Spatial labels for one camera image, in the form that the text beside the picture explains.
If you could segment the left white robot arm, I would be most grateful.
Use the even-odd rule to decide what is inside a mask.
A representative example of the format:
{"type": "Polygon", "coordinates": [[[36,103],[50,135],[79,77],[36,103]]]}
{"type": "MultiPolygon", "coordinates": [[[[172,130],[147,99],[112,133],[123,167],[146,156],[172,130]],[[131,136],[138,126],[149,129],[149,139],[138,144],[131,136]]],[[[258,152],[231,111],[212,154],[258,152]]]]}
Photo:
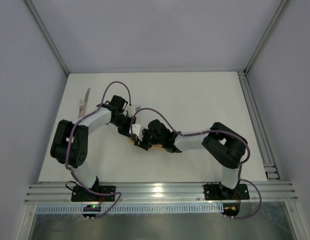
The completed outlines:
{"type": "Polygon", "coordinates": [[[50,155],[60,164],[65,165],[76,181],[72,190],[73,202],[93,201],[107,198],[114,201],[115,190],[103,190],[100,181],[88,164],[89,135],[100,127],[112,124],[117,127],[120,135],[130,137],[129,128],[132,117],[126,110],[131,104],[124,98],[114,95],[111,101],[97,106],[89,114],[77,120],[61,120],[55,131],[50,148],[50,155]]]}

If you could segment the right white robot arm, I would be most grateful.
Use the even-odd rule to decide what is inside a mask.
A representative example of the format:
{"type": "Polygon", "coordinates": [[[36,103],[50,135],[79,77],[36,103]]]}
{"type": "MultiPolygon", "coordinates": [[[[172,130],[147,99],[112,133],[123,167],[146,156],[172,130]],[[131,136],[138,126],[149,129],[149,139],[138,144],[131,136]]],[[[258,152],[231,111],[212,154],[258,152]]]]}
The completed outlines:
{"type": "Polygon", "coordinates": [[[206,150],[222,166],[219,189],[226,199],[238,194],[241,160],[245,153],[250,154],[245,138],[220,122],[200,132],[183,133],[170,131],[159,120],[151,121],[147,128],[132,124],[128,133],[134,144],[144,150],[160,145],[169,153],[182,153],[189,150],[206,150]]]}

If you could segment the peach satin cloth napkin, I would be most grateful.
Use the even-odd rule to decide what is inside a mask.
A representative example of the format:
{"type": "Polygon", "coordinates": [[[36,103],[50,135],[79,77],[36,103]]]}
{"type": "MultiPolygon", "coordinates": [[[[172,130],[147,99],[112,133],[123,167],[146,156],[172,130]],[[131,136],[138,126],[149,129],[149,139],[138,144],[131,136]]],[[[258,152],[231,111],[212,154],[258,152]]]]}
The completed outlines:
{"type": "MultiPolygon", "coordinates": [[[[129,141],[134,144],[134,140],[133,139],[129,139],[129,141]]],[[[156,149],[161,149],[161,150],[164,150],[163,146],[162,145],[152,145],[152,148],[156,148],[156,149]]]]}

